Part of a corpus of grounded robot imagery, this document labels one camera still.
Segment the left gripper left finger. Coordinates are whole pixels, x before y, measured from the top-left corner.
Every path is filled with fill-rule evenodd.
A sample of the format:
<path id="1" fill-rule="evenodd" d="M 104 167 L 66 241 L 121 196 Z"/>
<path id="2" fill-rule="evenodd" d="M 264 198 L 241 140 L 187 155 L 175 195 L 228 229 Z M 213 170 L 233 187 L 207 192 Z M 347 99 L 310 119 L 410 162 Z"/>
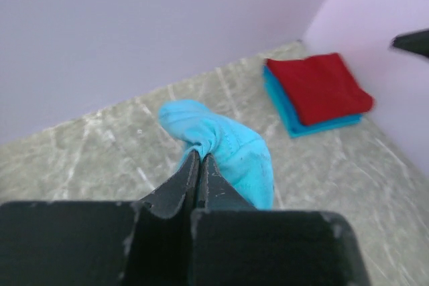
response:
<path id="1" fill-rule="evenodd" d="M 2 285 L 185 285 L 200 157 L 136 201 L 1 205 Z"/>

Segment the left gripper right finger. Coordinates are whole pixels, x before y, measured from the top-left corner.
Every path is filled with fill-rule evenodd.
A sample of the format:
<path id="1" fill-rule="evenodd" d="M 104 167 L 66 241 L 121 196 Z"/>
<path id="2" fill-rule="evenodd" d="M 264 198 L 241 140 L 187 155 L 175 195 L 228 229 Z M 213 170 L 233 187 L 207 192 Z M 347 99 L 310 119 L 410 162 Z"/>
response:
<path id="1" fill-rule="evenodd" d="M 204 158 L 190 215 L 191 285 L 369 285 L 346 218 L 317 210 L 258 210 Z"/>

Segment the light blue t-shirt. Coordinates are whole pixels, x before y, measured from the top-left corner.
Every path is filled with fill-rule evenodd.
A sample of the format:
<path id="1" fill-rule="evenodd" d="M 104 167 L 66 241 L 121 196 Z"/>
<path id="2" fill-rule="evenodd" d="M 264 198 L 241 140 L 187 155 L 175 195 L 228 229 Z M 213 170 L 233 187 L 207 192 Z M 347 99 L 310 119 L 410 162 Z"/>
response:
<path id="1" fill-rule="evenodd" d="M 260 210 L 271 210 L 274 178 L 271 155 L 260 134 L 195 100 L 167 102 L 158 111 L 162 128 L 184 143 L 178 165 L 195 150 L 213 155 L 221 175 Z"/>

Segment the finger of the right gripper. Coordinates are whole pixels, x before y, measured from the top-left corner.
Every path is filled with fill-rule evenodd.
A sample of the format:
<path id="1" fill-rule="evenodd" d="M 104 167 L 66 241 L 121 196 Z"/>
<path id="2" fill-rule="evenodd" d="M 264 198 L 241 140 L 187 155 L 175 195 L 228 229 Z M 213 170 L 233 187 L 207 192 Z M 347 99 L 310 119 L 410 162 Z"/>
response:
<path id="1" fill-rule="evenodd" d="M 420 29 L 396 35 L 389 48 L 429 59 L 429 29 Z"/>

